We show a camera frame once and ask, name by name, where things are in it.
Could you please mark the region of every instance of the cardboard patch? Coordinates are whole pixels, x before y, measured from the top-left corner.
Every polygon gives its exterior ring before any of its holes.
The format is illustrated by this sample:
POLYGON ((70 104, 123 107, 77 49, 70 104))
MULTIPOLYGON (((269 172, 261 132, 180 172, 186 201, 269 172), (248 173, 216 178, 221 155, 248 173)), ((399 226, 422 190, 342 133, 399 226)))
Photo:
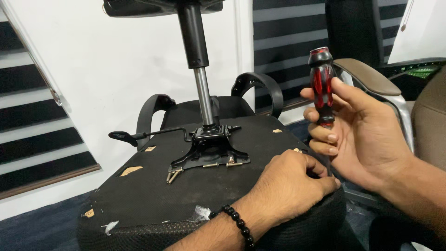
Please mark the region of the cardboard patch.
POLYGON ((134 172, 134 171, 136 171, 136 170, 138 170, 138 169, 141 169, 141 168, 142 168, 142 167, 128 167, 127 169, 124 170, 124 172, 122 172, 121 175, 119 175, 119 177, 121 177, 121 176, 126 176, 127 174, 129 174, 129 173, 131 173, 131 172, 134 172))
POLYGON ((88 218, 93 217, 95 215, 95 212, 93 209, 88 210, 86 213, 84 213, 84 216, 87 216, 88 218))
POLYGON ((155 149, 156 146, 149 146, 147 147, 147 149, 145 150, 145 152, 151 152, 153 149, 155 149))

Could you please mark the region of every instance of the brown armrest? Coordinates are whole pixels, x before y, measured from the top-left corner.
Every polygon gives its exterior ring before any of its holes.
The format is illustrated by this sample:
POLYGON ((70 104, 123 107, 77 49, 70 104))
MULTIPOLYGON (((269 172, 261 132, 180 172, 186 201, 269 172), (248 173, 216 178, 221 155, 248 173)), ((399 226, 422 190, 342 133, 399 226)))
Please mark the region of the brown armrest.
POLYGON ((388 96, 399 96, 401 90, 381 73, 356 59, 337 59, 333 64, 358 80, 371 92, 388 96))

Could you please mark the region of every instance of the forearm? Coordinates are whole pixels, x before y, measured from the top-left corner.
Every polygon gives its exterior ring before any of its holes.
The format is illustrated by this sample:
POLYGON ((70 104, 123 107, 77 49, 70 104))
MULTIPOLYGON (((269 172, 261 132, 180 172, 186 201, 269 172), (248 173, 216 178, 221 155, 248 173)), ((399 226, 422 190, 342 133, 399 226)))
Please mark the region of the forearm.
POLYGON ((446 172, 417 158, 380 191, 397 208, 427 224, 446 240, 445 193, 446 172))
MULTIPOLYGON (((255 242, 276 224, 266 210, 266 206, 258 199, 252 198, 250 194, 240 198, 231 206, 245 221, 245 226, 250 229, 255 242)), ((244 244, 244 238, 235 221, 227 214, 220 213, 166 250, 243 250, 244 244)))

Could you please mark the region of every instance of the screwdriver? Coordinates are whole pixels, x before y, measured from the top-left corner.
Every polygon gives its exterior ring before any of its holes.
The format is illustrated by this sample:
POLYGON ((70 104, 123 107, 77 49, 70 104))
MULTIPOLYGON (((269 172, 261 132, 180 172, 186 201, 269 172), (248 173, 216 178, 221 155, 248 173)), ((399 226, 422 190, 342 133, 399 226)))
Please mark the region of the screwdriver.
MULTIPOLYGON (((335 116, 331 106, 333 95, 331 93, 331 79, 334 76, 332 67, 333 57, 328 47, 321 47, 310 51, 308 65, 311 67, 310 85, 314 92, 314 106, 319 113, 317 124, 331 130, 335 116)), ((332 176, 330 157, 326 157, 328 176, 332 176)))

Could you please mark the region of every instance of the black bead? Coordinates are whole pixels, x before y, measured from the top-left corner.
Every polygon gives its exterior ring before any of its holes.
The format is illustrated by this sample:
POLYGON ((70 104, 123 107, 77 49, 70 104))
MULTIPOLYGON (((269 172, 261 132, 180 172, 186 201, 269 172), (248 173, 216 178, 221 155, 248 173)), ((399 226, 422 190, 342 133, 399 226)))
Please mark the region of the black bead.
POLYGON ((246 245, 245 250, 254 250, 254 243, 251 243, 249 245, 246 245))
POLYGON ((231 214, 231 218, 232 218, 234 221, 236 221, 236 220, 240 219, 240 214, 239 214, 238 212, 233 212, 233 213, 231 214))
POLYGON ((235 210, 230 207, 228 210, 225 211, 228 215, 231 215, 233 212, 235 212, 235 210))
POLYGON ((209 214, 209 219, 213 219, 213 218, 215 218, 215 216, 217 216, 217 215, 218 215, 217 212, 211 212, 211 213, 209 214))
POLYGON ((237 220, 237 227, 242 229, 245 226, 245 221, 242 219, 237 220))
POLYGON ((222 210, 223 212, 226 212, 228 209, 230 209, 231 207, 229 205, 224 205, 222 206, 222 210))
POLYGON ((246 238, 249 237, 249 228, 247 228, 247 227, 244 226, 244 227, 241 229, 241 232, 242 232, 243 237, 246 237, 246 238))
POLYGON ((248 238, 245 239, 245 242, 247 244, 254 243, 254 237, 252 235, 250 235, 248 238))

